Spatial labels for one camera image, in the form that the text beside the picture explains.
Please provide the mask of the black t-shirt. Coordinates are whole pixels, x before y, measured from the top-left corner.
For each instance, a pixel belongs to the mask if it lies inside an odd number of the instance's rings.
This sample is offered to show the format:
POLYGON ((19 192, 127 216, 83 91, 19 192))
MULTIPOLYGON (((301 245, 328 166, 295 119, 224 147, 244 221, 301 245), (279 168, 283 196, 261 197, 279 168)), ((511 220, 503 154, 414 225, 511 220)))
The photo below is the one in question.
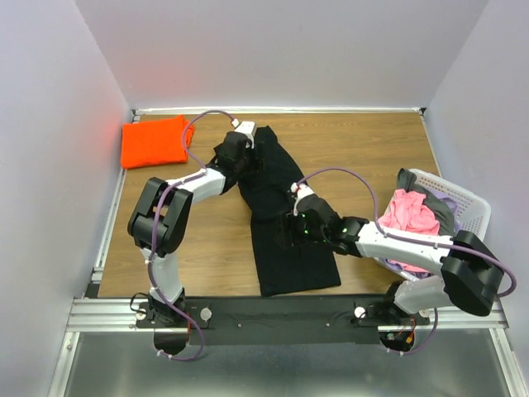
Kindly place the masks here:
POLYGON ((329 249, 311 243, 282 248, 277 243, 280 218, 293 208, 290 187, 304 174, 270 127, 259 127, 255 134, 264 140, 264 168, 236 185, 250 210, 260 294, 270 297, 341 285, 336 260, 329 249))

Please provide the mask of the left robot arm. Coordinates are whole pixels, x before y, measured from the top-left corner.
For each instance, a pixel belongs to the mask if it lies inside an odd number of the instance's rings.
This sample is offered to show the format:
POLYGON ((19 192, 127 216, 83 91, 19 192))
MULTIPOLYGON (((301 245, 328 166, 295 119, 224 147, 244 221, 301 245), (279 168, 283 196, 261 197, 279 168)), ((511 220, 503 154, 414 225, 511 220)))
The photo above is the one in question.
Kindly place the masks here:
POLYGON ((136 312, 166 327, 188 321, 177 249, 183 242, 192 206, 220 196, 242 178, 263 168, 265 142, 254 132, 228 132, 199 171, 178 179, 150 178, 127 225, 143 255, 150 281, 149 308, 136 312))

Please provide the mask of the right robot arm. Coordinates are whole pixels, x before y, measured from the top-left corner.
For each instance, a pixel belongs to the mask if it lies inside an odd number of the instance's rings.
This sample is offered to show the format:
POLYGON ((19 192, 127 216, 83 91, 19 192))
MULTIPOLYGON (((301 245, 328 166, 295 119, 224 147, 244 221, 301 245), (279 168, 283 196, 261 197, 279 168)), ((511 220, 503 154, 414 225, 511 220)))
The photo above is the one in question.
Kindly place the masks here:
POLYGON ((343 256, 404 262, 429 272, 421 280, 394 282, 368 309, 371 319, 402 322, 423 309, 455 306, 474 316, 490 314, 504 272, 472 233, 425 236, 382 230, 365 218, 342 217, 316 194, 299 199, 280 218, 283 246, 313 243, 343 256))

